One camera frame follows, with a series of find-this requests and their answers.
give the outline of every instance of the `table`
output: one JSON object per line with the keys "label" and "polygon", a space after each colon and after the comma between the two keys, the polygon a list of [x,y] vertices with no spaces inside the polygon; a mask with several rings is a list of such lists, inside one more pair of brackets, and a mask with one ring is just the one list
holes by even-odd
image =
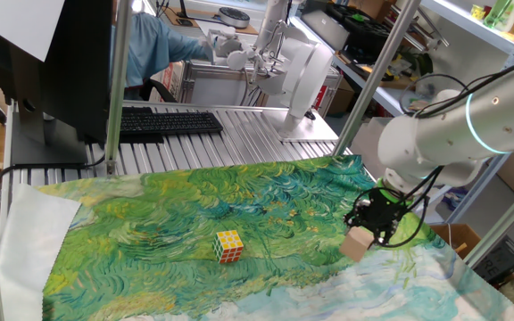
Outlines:
{"label": "table", "polygon": [[[125,106],[152,107],[154,112],[210,111],[223,125],[217,134],[165,136],[163,144],[120,144],[118,175],[157,173],[175,169],[199,169],[216,166],[254,164],[266,161],[298,161],[329,155],[333,143],[281,143],[261,119],[261,111],[286,111],[284,108],[200,106],[183,103],[147,103],[125,101]],[[12,126],[5,136],[4,165],[10,166]],[[104,155],[99,144],[87,146],[89,161]],[[12,201],[12,186],[51,185],[81,178],[105,177],[104,163],[94,169],[17,169],[4,177],[1,191],[0,235]]]}

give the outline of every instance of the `rubik's cube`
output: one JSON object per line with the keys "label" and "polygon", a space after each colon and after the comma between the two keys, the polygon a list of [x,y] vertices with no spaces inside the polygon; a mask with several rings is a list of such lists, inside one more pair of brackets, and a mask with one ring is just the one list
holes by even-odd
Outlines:
{"label": "rubik's cube", "polygon": [[220,263],[229,263],[239,260],[243,243],[235,230],[218,232],[212,248]]}

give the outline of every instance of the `bottle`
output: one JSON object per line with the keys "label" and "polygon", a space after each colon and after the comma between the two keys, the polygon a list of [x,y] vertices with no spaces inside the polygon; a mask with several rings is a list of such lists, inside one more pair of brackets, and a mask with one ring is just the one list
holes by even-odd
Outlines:
{"label": "bottle", "polygon": [[505,13],[505,10],[507,10],[507,7],[509,7],[512,1],[513,0],[497,0],[493,9],[491,9],[491,12],[489,12],[485,20],[483,20],[483,24],[489,28],[494,28],[495,24],[499,22],[499,19]]}
{"label": "bottle", "polygon": [[511,28],[513,28],[514,24],[514,0],[511,0],[511,3],[507,7],[507,10],[502,14],[501,18],[497,23],[495,23],[495,27],[502,32],[509,32]]}

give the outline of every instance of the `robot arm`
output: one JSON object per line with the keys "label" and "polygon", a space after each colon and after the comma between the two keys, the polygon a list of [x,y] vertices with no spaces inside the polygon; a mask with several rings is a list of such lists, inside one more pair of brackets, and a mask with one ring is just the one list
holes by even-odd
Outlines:
{"label": "robot arm", "polygon": [[514,66],[470,90],[444,91],[436,100],[452,101],[390,121],[378,143],[385,175],[344,216],[348,227],[366,227],[380,246],[406,244],[421,224],[404,242],[389,241],[403,215],[426,203],[433,184],[465,185],[488,158],[514,152]]}
{"label": "robot arm", "polygon": [[488,158],[508,152],[514,152],[514,73],[433,117],[393,119],[378,144],[387,182],[404,193],[438,166],[444,170],[437,183],[468,184]]}

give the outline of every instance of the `cardboard box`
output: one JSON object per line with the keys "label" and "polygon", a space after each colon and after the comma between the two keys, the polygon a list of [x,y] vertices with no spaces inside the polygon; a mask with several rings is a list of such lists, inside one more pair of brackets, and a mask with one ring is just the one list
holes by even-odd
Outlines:
{"label": "cardboard box", "polygon": [[396,0],[350,0],[348,4],[382,23],[386,15],[390,13],[392,4],[396,4]]}
{"label": "cardboard box", "polygon": [[[158,72],[157,74],[151,76],[150,78],[161,82],[170,92],[171,95],[176,98],[177,101],[180,100],[179,94],[182,87],[182,77],[184,73],[184,63],[183,62],[171,62],[170,66],[165,70]],[[156,88],[152,88],[152,93],[150,94],[150,102],[159,103],[163,102],[160,97],[160,93],[156,90]]]}
{"label": "cardboard box", "polygon": [[481,241],[481,237],[475,233],[473,228],[471,228],[467,224],[441,224],[441,225],[432,225],[431,227],[434,232],[439,235],[446,243],[450,242],[450,229],[452,230],[452,248],[457,249],[462,244],[466,244],[467,247],[461,250],[458,254],[460,258],[465,258],[469,255],[471,250],[473,250],[479,241]]}
{"label": "cardboard box", "polygon": [[328,107],[327,114],[331,115],[346,112],[353,97],[354,90],[348,85],[345,79],[342,79],[336,90],[335,98],[332,99],[332,103]]}

